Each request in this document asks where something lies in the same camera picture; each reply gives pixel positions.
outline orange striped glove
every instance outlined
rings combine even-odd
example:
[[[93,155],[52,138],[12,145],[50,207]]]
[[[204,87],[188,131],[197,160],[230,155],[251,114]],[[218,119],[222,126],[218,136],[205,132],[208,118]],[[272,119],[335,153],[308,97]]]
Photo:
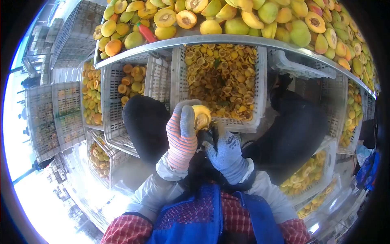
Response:
[[[187,170],[194,156],[198,139],[195,134],[195,114],[191,106],[200,100],[186,100],[176,105],[166,129],[169,142],[167,163],[174,169]]]

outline glove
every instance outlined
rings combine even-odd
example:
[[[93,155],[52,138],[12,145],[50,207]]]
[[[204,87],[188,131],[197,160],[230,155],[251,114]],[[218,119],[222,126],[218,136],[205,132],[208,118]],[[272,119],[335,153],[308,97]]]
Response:
[[[167,123],[167,163],[174,169],[187,170],[196,152],[198,139],[194,126],[195,114],[191,106],[198,104],[201,102],[196,99],[178,103]]]
[[[208,141],[202,142],[207,158],[229,184],[238,184],[248,172],[248,162],[241,156],[238,138],[219,123],[218,138],[214,143],[216,150]]]

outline leaf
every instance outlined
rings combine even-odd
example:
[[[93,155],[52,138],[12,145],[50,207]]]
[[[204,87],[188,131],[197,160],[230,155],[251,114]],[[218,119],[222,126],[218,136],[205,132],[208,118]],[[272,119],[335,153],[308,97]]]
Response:
[[[217,104],[226,107],[229,106],[229,101],[218,101]]]
[[[214,68],[215,68],[215,69],[217,69],[219,63],[220,63],[220,58],[217,58],[217,59],[214,61]]]

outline person's left hand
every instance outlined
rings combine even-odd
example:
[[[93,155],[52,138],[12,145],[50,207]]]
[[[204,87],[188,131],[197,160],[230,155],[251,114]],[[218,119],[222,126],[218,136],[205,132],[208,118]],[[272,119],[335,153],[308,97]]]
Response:
[[[201,104],[200,100],[186,100],[176,105],[166,130],[169,142],[167,163],[179,170],[187,170],[194,156],[198,139],[195,134],[195,114],[191,106]]]
[[[248,162],[241,156],[240,141],[236,135],[217,124],[217,136],[212,145],[208,140],[202,142],[207,158],[231,185],[238,184],[248,172]]]

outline shelf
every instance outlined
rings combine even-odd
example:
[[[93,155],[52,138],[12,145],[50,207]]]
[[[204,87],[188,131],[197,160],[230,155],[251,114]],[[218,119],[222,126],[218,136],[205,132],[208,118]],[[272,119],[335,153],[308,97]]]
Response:
[[[102,60],[100,58],[100,51],[95,52],[94,66],[96,69],[100,69],[106,65],[113,64],[119,61],[126,62],[129,61],[137,55],[148,53],[152,51],[159,51],[167,48],[173,48],[176,46],[181,46],[183,44],[194,45],[194,44],[207,44],[207,43],[232,43],[232,44],[245,44],[253,46],[263,46],[267,48],[275,48],[285,51],[294,52],[306,57],[315,59],[316,61],[322,62],[325,65],[337,70],[342,73],[349,79],[353,80],[358,85],[362,86],[373,98],[376,99],[376,95],[372,92],[360,79],[354,76],[350,71],[343,68],[341,65],[335,63],[334,61],[328,59],[325,56],[315,54],[314,52],[300,48],[296,45],[284,43],[275,39],[269,39],[264,37],[255,37],[255,36],[241,36],[241,35],[229,35],[229,34],[212,34],[212,35],[200,35],[199,31],[194,30],[185,30],[178,28],[177,38],[157,41],[154,43],[148,43],[136,48],[119,53],[113,57]]]

